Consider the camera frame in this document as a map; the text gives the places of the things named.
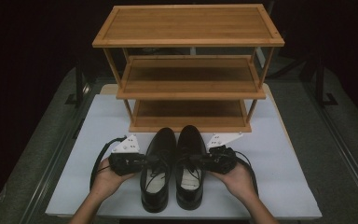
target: floor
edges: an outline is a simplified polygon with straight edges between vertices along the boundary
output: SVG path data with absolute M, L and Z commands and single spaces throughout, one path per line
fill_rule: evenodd
M 268 74 L 291 62 L 276 55 Z M 302 65 L 279 78 L 267 78 L 266 83 L 323 217 L 280 222 L 358 223 L 358 110 L 340 87 L 337 77 L 327 69 L 324 92 L 331 93 L 337 105 L 321 108 L 313 97 L 313 81 L 304 83 L 298 79 L 301 68 Z M 75 76 L 74 68 L 57 90 L 7 181 L 0 196 L 0 223 L 68 221 L 64 217 L 47 216 L 44 211 L 87 115 L 92 95 L 104 84 L 114 83 L 111 77 L 99 77 L 88 83 L 84 101 L 76 107 L 70 100 L 76 96 Z M 94 223 L 119 222 L 98 217 Z

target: bamboo shelf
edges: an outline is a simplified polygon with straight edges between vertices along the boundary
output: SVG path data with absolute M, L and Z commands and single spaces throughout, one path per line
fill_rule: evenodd
M 260 4 L 118 6 L 92 45 L 102 48 L 131 119 L 130 132 L 187 124 L 201 132 L 251 132 L 275 47 L 284 42 Z M 130 55 L 127 48 L 249 47 L 251 55 Z M 270 48 L 261 74 L 256 48 Z M 122 48 L 122 77 L 110 53 Z M 243 100 L 253 100 L 249 109 Z M 128 100 L 135 100 L 132 109 Z

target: human hand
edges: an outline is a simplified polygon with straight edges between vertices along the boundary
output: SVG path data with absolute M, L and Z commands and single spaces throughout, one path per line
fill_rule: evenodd
M 234 169 L 225 175 L 214 172 L 210 172 L 210 174 L 220 179 L 226 185 L 228 191 L 238 199 L 257 195 L 251 174 L 238 162 Z
M 102 170 L 96 174 L 90 190 L 90 194 L 94 195 L 101 202 L 114 194 L 124 181 L 135 176 L 135 174 L 117 175 L 110 168 L 105 168 L 108 166 L 109 160 L 107 158 L 101 161 L 98 170 Z

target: white table surface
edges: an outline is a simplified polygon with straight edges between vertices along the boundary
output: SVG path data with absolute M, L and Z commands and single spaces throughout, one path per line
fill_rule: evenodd
M 245 101 L 249 108 L 251 101 Z M 104 144 L 117 137 L 130 136 L 130 120 L 122 101 L 115 95 L 95 95 L 46 213 L 71 216 L 89 192 L 90 173 Z M 227 144 L 244 153 L 255 170 L 259 196 L 268 210 L 281 219 L 313 219 L 322 214 L 286 134 L 271 97 L 259 100 L 252 120 L 252 132 Z M 202 133 L 205 144 L 212 133 Z M 145 153 L 154 133 L 136 133 Z M 226 187 L 211 175 L 205 176 L 201 206 L 193 211 L 179 207 L 175 198 L 174 175 L 170 180 L 168 205 L 160 213 L 146 212 L 141 203 L 140 175 L 127 180 L 105 200 L 98 216 L 130 218 L 242 219 L 248 211 Z

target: black leather shoe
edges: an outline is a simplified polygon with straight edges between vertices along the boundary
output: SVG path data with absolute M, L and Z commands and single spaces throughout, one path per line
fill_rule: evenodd
M 170 128 L 159 130 L 147 149 L 146 157 L 154 158 L 141 172 L 142 206 L 147 212 L 161 212 L 167 206 L 175 149 L 176 139 Z
M 175 154 L 176 201 L 185 210 L 197 209 L 202 201 L 205 171 L 190 156 L 205 155 L 206 148 L 196 127 L 187 125 L 181 131 Z

